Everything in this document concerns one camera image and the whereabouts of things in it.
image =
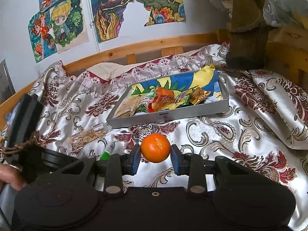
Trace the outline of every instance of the swirling night sky painting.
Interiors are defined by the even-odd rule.
[[[123,12],[133,0],[91,0],[98,42],[118,37]]]

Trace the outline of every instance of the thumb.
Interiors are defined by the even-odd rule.
[[[11,184],[15,190],[21,190],[27,183],[21,178],[17,169],[0,163],[0,181]]]

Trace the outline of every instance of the wooden headboard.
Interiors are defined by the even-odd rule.
[[[163,57],[172,54],[182,54],[184,52],[183,46],[205,46],[223,41],[229,41],[229,34],[227,30],[217,30],[216,32],[210,34],[185,35],[144,41],[107,50],[85,57],[78,61],[74,61],[65,65],[65,70],[69,76],[78,75],[86,69],[104,61],[126,57],[128,64],[135,64],[135,54],[160,49],[161,56]],[[288,68],[289,72],[286,72],[286,74],[283,75],[299,85],[301,70],[308,73],[308,53],[303,50],[269,41],[267,44],[266,56],[267,68],[278,73],[280,73],[281,70],[280,66],[283,66],[285,69]],[[24,93],[29,93],[33,84],[34,82],[30,83],[0,105],[0,130],[3,130],[6,125],[4,116],[12,111]]]

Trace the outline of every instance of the wall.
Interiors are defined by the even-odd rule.
[[[209,0],[183,0],[186,22],[174,22],[144,27],[147,14],[142,3],[128,3],[119,36],[100,43],[100,51],[119,46],[178,35],[209,33],[225,28],[226,14]],[[38,0],[0,0],[0,61],[6,60],[13,86],[20,90],[38,76],[38,70],[62,60],[68,64],[96,53],[86,0],[82,0],[85,23],[90,41],[35,63],[29,33],[29,20],[39,11]]]

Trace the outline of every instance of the bedspread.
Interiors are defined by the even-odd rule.
[[[162,133],[181,152],[197,153],[209,160],[223,155],[287,186],[297,202],[289,226],[308,230],[308,94],[268,70],[229,69],[225,63],[227,51],[227,44],[213,44],[189,56],[172,55],[134,65],[110,80],[90,71],[77,78],[68,77],[62,63],[57,62],[38,78],[30,92],[38,94],[45,106],[37,126],[38,145],[78,158],[98,158],[114,140],[114,152],[130,152],[145,136]],[[114,129],[75,150],[63,145],[71,135],[106,122],[108,113],[131,84],[199,70],[207,64],[221,71],[220,78],[230,94],[227,112]],[[208,190],[215,189],[213,178],[206,178]],[[158,164],[142,157],[137,175],[123,176],[125,189],[187,187],[187,182],[188,176],[174,174],[170,157]]]

